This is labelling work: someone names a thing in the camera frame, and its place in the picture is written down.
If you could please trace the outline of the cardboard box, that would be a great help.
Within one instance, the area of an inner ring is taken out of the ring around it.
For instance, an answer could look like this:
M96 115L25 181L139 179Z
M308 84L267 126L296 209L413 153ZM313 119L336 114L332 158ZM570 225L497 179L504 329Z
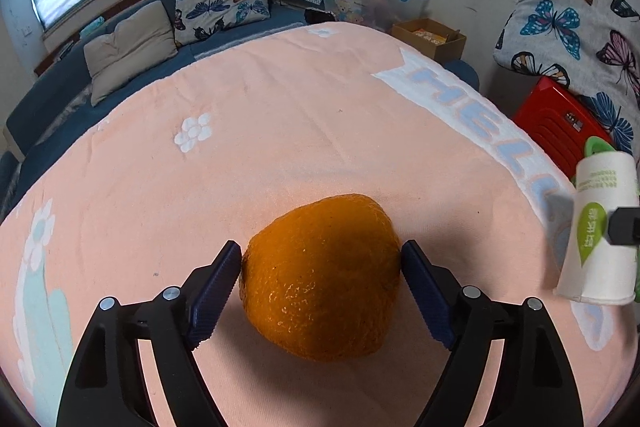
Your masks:
M460 60L466 37L431 18L393 24L392 36L439 64Z

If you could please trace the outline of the clear storage bin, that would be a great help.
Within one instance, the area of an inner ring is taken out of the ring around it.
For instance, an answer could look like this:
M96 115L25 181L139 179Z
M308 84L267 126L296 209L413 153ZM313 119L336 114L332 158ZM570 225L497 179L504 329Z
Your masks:
M428 0L323 0L339 22L390 32L395 24L421 18Z

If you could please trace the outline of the pink blanket table cover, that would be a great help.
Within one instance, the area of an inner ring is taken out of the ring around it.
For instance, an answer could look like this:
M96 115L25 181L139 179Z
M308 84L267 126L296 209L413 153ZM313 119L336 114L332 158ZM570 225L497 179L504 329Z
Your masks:
M43 426L99 300L153 298L277 217L375 199L401 239L490 298L546 305L585 422L620 399L629 308L554 288L574 188L484 96L390 36L337 23L234 46L115 107L21 191L1 225L1 367Z

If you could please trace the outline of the butterfly quilt bundle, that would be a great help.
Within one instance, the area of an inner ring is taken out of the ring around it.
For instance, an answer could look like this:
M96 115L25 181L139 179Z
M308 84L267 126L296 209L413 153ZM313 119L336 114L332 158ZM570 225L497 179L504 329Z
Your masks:
M562 84L617 150L639 156L639 11L626 0L518 0L494 60Z

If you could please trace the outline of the orange peel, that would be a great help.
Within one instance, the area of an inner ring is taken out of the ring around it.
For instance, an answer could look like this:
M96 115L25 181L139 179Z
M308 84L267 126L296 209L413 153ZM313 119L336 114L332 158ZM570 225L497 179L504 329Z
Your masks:
M334 362L378 351L400 282L400 240L375 200L344 194L295 208L248 242L247 320L296 357Z

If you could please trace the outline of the blue sofa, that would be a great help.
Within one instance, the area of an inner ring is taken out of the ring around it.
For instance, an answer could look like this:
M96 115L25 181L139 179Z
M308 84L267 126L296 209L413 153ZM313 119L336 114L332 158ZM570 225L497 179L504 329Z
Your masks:
M317 29L335 16L314 6L286 8L271 0L200 0L215 8L213 28L196 28L178 43L179 0L141 0L73 43L20 98L1 126L3 216L89 128L131 95L207 57L294 29Z

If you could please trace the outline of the red plastic stool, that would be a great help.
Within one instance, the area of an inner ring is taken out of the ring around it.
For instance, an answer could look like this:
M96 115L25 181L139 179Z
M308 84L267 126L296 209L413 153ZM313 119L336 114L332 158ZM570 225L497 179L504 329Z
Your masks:
M613 145L611 135L587 107L551 77L542 76L516 111L513 120L567 178L575 176L589 138Z

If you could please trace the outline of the butterfly pillow on sofa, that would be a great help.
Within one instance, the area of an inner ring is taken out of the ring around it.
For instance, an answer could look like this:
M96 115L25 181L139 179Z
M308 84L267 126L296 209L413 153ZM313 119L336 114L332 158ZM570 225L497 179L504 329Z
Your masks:
M269 17L269 0L176 0L175 40L186 46Z

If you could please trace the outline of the beige cushion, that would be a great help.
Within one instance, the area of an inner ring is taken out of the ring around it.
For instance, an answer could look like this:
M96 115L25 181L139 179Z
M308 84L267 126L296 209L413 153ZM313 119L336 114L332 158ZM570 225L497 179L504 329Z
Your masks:
M84 46L91 76L91 105L97 106L132 78L177 54L174 28L163 3L143 5L110 34Z

